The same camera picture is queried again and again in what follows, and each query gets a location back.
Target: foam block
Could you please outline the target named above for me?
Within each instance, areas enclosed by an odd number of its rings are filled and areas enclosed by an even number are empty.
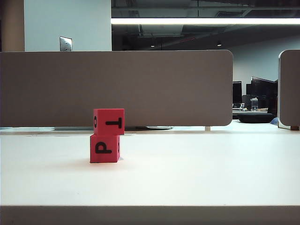
[[[94,134],[123,135],[124,109],[94,109]]]
[[[120,158],[120,136],[90,137],[90,163],[116,163]]]

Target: ceiling light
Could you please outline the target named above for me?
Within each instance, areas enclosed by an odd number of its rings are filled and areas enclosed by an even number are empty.
[[[296,24],[300,18],[112,18],[111,24]]]

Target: dark ceiling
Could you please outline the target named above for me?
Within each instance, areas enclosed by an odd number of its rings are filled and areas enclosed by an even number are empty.
[[[112,18],[120,17],[300,18],[300,0],[112,0]],[[113,25],[112,49],[217,49],[217,41],[226,49],[292,35],[300,26]]]

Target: black monitor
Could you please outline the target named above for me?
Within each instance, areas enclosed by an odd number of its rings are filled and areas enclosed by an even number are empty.
[[[275,109],[278,82],[251,77],[251,96],[258,98],[258,108]]]
[[[242,103],[242,81],[234,81],[232,86],[232,103]]]
[[[251,84],[246,83],[246,95],[251,95]]]

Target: desk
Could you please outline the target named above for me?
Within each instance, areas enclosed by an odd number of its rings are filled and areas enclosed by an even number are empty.
[[[126,132],[118,163],[90,164],[91,132],[49,130],[2,131],[3,225],[300,223],[299,131]]]
[[[239,110],[232,111],[232,115],[238,115],[241,113],[267,113],[267,111],[239,111]]]

